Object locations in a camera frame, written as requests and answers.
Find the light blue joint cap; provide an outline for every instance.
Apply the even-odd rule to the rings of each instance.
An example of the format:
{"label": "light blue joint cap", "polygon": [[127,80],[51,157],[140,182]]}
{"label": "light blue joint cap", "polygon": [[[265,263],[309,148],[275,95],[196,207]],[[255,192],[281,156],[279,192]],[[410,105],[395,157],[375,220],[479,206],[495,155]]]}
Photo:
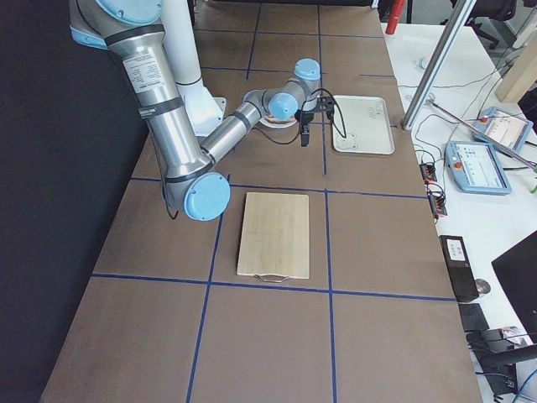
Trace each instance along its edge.
{"label": "light blue joint cap", "polygon": [[295,97],[287,92],[278,92],[274,94],[268,103],[270,114],[279,120],[287,120],[295,115],[299,109],[299,103]]}
{"label": "light blue joint cap", "polygon": [[96,0],[117,21],[129,25],[148,25],[160,18],[164,0]]}
{"label": "light blue joint cap", "polygon": [[303,80],[319,80],[321,78],[321,66],[313,59],[299,60],[295,65],[295,76]]}
{"label": "light blue joint cap", "polygon": [[185,213],[193,220],[210,221],[226,210],[230,196],[227,179],[217,172],[209,172],[190,185],[185,196]]}
{"label": "light blue joint cap", "polygon": [[84,46],[102,50],[108,49],[104,39],[100,36],[91,35],[73,27],[70,27],[70,36],[72,36],[77,44],[83,44]]}

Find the red cylinder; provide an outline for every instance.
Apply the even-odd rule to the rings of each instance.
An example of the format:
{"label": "red cylinder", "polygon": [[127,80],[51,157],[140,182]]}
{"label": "red cylinder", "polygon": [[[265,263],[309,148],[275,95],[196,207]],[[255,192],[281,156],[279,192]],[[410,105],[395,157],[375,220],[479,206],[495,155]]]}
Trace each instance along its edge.
{"label": "red cylinder", "polygon": [[392,6],[392,12],[389,16],[388,27],[386,27],[386,34],[391,35],[395,32],[395,28],[403,13],[405,1],[406,0],[395,0],[394,5]]}

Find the black chair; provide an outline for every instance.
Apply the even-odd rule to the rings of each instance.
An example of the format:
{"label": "black chair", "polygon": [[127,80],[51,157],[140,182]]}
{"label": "black chair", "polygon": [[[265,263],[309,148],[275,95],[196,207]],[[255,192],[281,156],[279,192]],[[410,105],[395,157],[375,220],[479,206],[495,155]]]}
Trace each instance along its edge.
{"label": "black chair", "polygon": [[[451,0],[451,5],[455,7],[456,2],[457,0]],[[488,17],[496,21],[508,21],[514,16],[516,7],[517,0],[477,0],[465,25],[472,27],[477,36],[490,40],[492,43],[488,47],[494,49],[498,46],[499,40],[483,31],[481,29],[482,24],[477,23],[476,19]]]}

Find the white desk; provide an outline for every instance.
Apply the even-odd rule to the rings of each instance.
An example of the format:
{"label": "white desk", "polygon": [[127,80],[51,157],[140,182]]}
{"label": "white desk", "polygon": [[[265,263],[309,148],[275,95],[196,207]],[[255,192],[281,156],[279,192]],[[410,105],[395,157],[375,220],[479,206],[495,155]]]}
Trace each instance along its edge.
{"label": "white desk", "polygon": [[[401,86],[417,86],[424,70],[418,67],[422,58],[429,58],[441,36],[443,27],[429,25],[400,24],[394,35],[385,35],[388,52],[392,61],[395,76],[400,85],[399,94],[405,109],[409,106],[415,88]],[[446,62],[437,76],[435,86],[462,85],[479,80],[494,71],[485,49],[471,28],[463,28],[456,43],[446,58]],[[487,98],[490,88],[498,84],[499,74],[494,73],[490,81],[483,80],[469,86],[458,88],[434,88],[432,90],[436,103],[465,119],[476,118],[483,100]],[[477,100],[468,108],[472,100]],[[498,106],[511,113],[520,113],[516,104],[501,103],[494,92],[485,102],[484,108]],[[415,144],[422,145],[437,159],[438,150],[415,139],[420,122],[430,114],[439,114],[448,118],[433,107],[423,107],[412,130]],[[424,139],[444,150],[447,140],[455,125],[445,123],[439,118],[429,118],[421,127],[419,138]],[[471,140],[470,131],[459,125],[451,139]],[[535,133],[528,140],[535,143]],[[524,146],[522,156],[529,160],[537,160],[537,149]],[[501,157],[504,167],[519,166],[516,161]],[[522,327],[514,313],[501,285],[494,274],[491,262],[500,254],[513,247],[523,238],[537,230],[537,196],[529,190],[537,183],[535,174],[529,170],[508,172],[508,180],[513,193],[508,196],[471,195],[459,191],[451,175],[444,172],[441,162],[436,164],[439,183],[446,191],[446,209],[448,216],[436,224],[439,235],[459,235],[464,238],[468,257],[474,277],[488,281],[492,287],[490,294],[476,302],[481,304],[483,313],[491,329],[518,326]],[[493,401],[492,392],[484,377],[478,377],[482,388],[483,401]],[[537,390],[532,381],[531,390]]]}

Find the robotic arm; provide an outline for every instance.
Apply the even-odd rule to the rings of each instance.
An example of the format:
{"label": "robotic arm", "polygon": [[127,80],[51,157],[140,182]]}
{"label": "robotic arm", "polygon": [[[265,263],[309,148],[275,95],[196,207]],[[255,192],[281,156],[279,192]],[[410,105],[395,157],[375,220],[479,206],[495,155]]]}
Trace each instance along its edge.
{"label": "robotic arm", "polygon": [[71,33],[79,44],[121,57],[140,116],[165,158],[164,199],[188,217],[208,221],[223,213],[231,193],[226,178],[212,171],[215,164],[267,114],[287,120],[299,110],[315,111],[320,67],[300,60],[283,87],[249,92],[199,144],[164,52],[163,1],[174,0],[70,0]]}

